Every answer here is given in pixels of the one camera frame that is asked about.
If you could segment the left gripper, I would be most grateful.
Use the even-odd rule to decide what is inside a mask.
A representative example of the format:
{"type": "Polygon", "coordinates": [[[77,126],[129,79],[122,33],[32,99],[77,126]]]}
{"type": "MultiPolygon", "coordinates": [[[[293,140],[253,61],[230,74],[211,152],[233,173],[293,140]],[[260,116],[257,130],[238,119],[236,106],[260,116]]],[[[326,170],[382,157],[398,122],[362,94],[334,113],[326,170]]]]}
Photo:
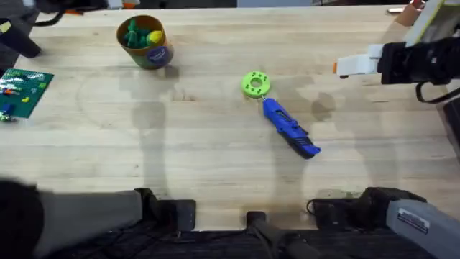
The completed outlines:
{"type": "Polygon", "coordinates": [[[34,7],[41,12],[92,12],[100,9],[133,9],[140,0],[34,0],[34,7]]]}

